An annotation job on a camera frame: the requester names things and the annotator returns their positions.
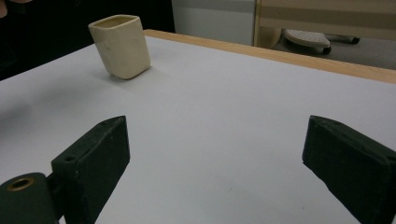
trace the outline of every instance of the cup rim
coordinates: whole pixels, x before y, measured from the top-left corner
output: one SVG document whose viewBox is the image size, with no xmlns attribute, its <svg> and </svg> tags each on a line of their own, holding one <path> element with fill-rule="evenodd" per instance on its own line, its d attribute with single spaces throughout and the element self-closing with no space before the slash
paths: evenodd
<svg viewBox="0 0 396 224">
<path fill-rule="evenodd" d="M 112 26 L 112 27 L 96 26 L 99 23 L 102 23 L 104 21 L 110 21 L 110 20 L 113 20 L 115 18 L 128 18 L 128 19 L 131 19 L 131 20 L 129 20 L 127 22 L 124 22 L 122 24 L 116 25 L 116 26 Z M 110 29 L 115 29 L 115 28 L 118 28 L 118 27 L 120 27 L 122 25 L 126 25 L 126 24 L 128 24 L 130 22 L 134 22 L 134 21 L 137 21 L 137 20 L 140 20 L 140 18 L 138 16 L 120 14 L 120 15 L 114 15 L 114 16 L 106 17 L 106 18 L 103 18 L 103 19 L 101 19 L 99 21 L 94 21 L 94 22 L 90 23 L 88 25 L 88 27 L 90 27 L 90 28 L 91 27 L 95 27 L 95 29 L 102 29 L 102 30 L 110 30 Z"/>
</svg>

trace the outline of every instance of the table surface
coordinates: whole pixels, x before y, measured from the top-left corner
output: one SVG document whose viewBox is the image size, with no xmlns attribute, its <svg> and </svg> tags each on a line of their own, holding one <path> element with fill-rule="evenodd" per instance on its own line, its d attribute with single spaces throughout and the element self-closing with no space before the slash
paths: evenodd
<svg viewBox="0 0 396 224">
<path fill-rule="evenodd" d="M 0 82 L 2 182 L 49 175 L 96 123 L 125 115 L 132 160 L 97 223 L 358 223 L 302 163 L 308 119 L 339 120 L 394 149 L 396 85 L 323 71 L 340 63 L 310 68 L 264 59 L 293 56 L 267 49 L 256 57 L 146 35 L 151 67 L 131 80 L 112 77 L 89 46 Z"/>
</svg>

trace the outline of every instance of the caster wheel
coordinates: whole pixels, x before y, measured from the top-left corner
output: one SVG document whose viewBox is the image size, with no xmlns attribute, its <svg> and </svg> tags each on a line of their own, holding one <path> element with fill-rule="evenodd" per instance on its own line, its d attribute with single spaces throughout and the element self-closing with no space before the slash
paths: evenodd
<svg viewBox="0 0 396 224">
<path fill-rule="evenodd" d="M 293 42 L 289 41 L 287 38 L 285 38 L 285 39 L 286 39 L 286 44 L 287 45 L 292 45 L 293 44 Z"/>
<path fill-rule="evenodd" d="M 358 44 L 359 41 L 361 41 L 361 38 L 360 38 L 360 37 L 354 37 L 354 38 L 352 39 L 352 44 Z"/>
<path fill-rule="evenodd" d="M 324 48 L 323 54 L 329 54 L 332 51 L 332 47 Z"/>
</svg>

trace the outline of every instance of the cup opening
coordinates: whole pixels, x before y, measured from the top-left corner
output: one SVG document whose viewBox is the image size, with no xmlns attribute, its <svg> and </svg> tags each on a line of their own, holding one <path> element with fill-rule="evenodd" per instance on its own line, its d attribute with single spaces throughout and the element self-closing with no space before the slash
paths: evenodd
<svg viewBox="0 0 396 224">
<path fill-rule="evenodd" d="M 133 21 L 135 19 L 136 17 L 116 16 L 116 17 L 104 19 L 102 21 L 98 21 L 93 26 L 100 28 L 113 28 L 122 25 L 128 21 Z"/>
</svg>

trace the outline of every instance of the ceramic cup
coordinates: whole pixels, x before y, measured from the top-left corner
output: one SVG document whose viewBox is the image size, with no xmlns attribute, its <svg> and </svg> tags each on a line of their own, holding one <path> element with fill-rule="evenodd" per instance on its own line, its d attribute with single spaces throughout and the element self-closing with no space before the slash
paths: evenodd
<svg viewBox="0 0 396 224">
<path fill-rule="evenodd" d="M 150 67 L 149 51 L 137 16 L 116 15 L 88 25 L 107 72 L 122 79 Z"/>
</svg>

